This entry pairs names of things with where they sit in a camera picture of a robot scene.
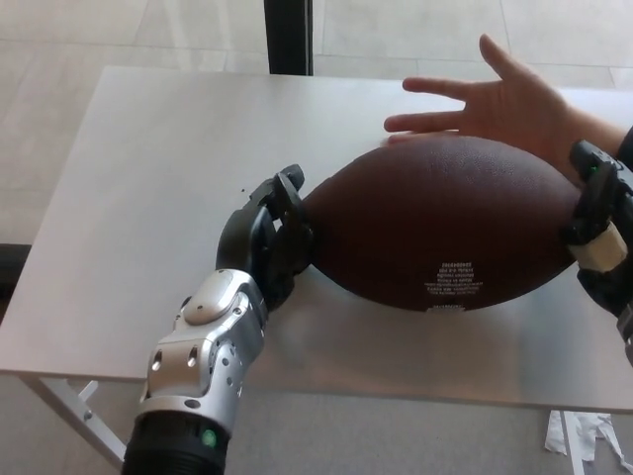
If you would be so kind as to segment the bare person hand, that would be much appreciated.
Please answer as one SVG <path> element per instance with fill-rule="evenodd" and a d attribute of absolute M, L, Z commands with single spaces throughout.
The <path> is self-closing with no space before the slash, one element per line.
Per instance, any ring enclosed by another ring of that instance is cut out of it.
<path fill-rule="evenodd" d="M 464 103 L 460 111 L 399 114 L 387 118 L 388 143 L 426 138 L 432 134 L 459 134 L 506 143 L 552 165 L 579 185 L 570 164 L 575 141 L 567 135 L 571 107 L 563 97 L 528 66 L 511 57 L 489 36 L 479 48 L 485 63 L 497 74 L 495 81 L 408 77 L 406 92 L 442 96 Z"/>

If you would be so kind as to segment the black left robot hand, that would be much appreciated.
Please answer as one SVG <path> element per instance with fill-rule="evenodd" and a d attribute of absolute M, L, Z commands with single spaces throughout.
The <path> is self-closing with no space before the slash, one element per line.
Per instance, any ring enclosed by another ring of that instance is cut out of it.
<path fill-rule="evenodd" d="M 270 312 L 286 302 L 295 276 L 311 264 L 315 238 L 299 195 L 304 182 L 298 164 L 264 180 L 231 214 L 219 240 L 216 268 L 248 273 Z"/>

